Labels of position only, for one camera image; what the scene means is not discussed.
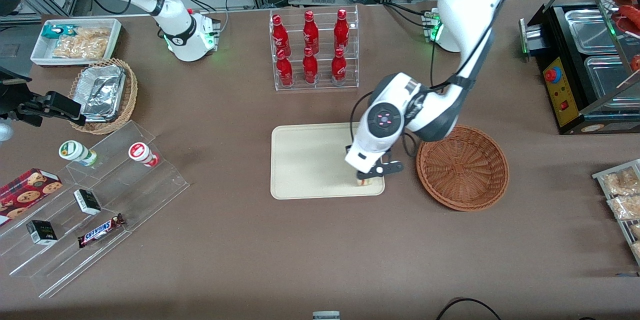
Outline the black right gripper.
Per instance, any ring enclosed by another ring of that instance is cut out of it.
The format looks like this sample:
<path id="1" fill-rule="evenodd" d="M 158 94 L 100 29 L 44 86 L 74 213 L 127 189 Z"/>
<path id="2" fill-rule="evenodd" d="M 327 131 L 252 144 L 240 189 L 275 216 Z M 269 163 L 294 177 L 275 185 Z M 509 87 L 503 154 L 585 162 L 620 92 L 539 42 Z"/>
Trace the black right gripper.
<path id="1" fill-rule="evenodd" d="M 50 118 L 61 118 L 76 126 L 84 126 L 86 117 L 82 114 L 82 106 L 73 99 L 55 91 L 45 95 L 44 102 L 39 101 L 41 95 L 28 87 L 32 79 L 5 69 L 0 70 L 0 118 L 4 120 L 22 121 L 34 127 L 40 127 L 45 105 L 46 115 Z"/>

